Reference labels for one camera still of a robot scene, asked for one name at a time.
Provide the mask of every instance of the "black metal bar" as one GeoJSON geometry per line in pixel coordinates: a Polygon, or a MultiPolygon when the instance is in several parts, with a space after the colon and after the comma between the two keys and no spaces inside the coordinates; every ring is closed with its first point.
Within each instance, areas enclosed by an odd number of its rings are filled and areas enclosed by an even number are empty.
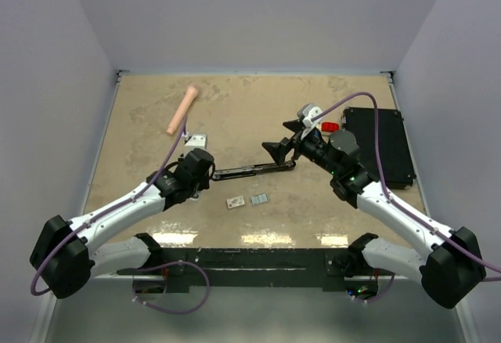
{"type": "MultiPolygon", "coordinates": [[[[164,248],[164,260],[196,263],[206,272],[212,287],[314,287],[323,291],[345,291],[344,270],[337,264],[337,258],[343,257],[347,250],[164,248]]],[[[372,269],[365,269],[357,275],[368,276],[371,272],[372,269]]],[[[144,275],[134,269],[119,273],[144,275]]],[[[190,287],[204,285],[204,278],[196,269],[185,265],[169,269],[167,292],[188,292],[190,287]]]]}
{"type": "Polygon", "coordinates": [[[286,161],[281,165],[275,163],[244,165],[238,168],[218,169],[214,172],[212,179],[214,181],[223,181],[231,179],[241,179],[271,172],[292,171],[296,166],[295,161],[286,161]]]}

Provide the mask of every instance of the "flesh-colored object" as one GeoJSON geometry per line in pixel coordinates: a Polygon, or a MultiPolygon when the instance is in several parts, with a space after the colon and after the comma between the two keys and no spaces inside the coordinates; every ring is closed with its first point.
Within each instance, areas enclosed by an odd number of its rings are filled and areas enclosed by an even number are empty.
{"type": "Polygon", "coordinates": [[[182,98],[178,110],[175,111],[174,117],[167,127],[167,134],[173,135],[175,133],[179,124],[181,123],[182,118],[185,116],[186,112],[188,112],[189,106],[191,105],[192,101],[194,101],[197,95],[198,88],[195,85],[189,85],[186,89],[185,97],[182,98]]]}

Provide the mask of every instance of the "black mounting base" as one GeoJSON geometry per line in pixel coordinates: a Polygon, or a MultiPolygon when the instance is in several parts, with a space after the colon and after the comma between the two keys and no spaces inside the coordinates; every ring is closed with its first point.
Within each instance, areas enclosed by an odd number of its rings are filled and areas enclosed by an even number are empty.
{"type": "MultiPolygon", "coordinates": [[[[59,215],[49,219],[31,253],[33,267],[38,269],[52,249],[71,232],[68,222],[59,215]]],[[[57,298],[67,298],[87,283],[93,265],[85,242],[75,237],[52,258],[41,277],[57,298]]]]}
{"type": "MultiPolygon", "coordinates": [[[[314,287],[323,291],[346,291],[347,287],[367,283],[366,280],[345,281],[345,267],[340,262],[347,254],[347,248],[164,248],[163,258],[165,262],[196,263],[207,273],[212,287],[314,287]]],[[[366,267],[350,275],[369,276],[372,272],[373,269],[366,267]]],[[[118,273],[145,275],[134,269],[118,273]]],[[[161,271],[150,275],[161,275],[161,271]]],[[[167,292],[183,293],[190,287],[204,285],[204,278],[189,266],[169,268],[167,292]]]]}
{"type": "MultiPolygon", "coordinates": [[[[471,254],[482,258],[477,237],[467,228],[454,232],[451,240],[471,254]]],[[[421,284],[439,305],[451,309],[485,278],[485,267],[472,261],[452,245],[443,243],[420,267],[421,284]]]]}

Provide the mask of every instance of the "small metal plate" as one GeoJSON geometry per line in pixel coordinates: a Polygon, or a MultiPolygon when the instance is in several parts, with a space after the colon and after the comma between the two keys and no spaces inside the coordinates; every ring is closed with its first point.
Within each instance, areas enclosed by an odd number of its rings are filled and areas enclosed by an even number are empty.
{"type": "Polygon", "coordinates": [[[238,208],[239,206],[245,205],[245,200],[243,199],[243,196],[228,198],[226,200],[226,204],[228,205],[228,208],[238,208]]]}
{"type": "Polygon", "coordinates": [[[189,139],[185,142],[183,150],[184,156],[186,156],[186,154],[189,151],[194,149],[202,149],[202,150],[207,149],[207,134],[197,133],[191,135],[189,139]]]}
{"type": "Polygon", "coordinates": [[[263,203],[268,202],[268,201],[269,201],[269,197],[268,197],[267,193],[261,193],[261,194],[258,194],[257,196],[252,196],[250,198],[250,202],[252,202],[252,204],[263,204],[263,203]]]}

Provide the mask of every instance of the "small card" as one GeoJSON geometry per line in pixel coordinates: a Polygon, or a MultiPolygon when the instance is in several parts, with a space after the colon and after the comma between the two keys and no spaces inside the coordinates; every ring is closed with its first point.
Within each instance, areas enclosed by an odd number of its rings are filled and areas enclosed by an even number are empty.
{"type": "Polygon", "coordinates": [[[227,199],[226,204],[228,205],[228,208],[238,208],[239,206],[245,205],[245,200],[243,199],[243,196],[238,196],[227,199]]]}
{"type": "Polygon", "coordinates": [[[252,202],[252,204],[263,204],[263,203],[268,202],[268,201],[269,201],[269,198],[268,198],[267,193],[261,193],[261,194],[258,194],[257,196],[252,196],[250,198],[250,202],[252,202]]]}

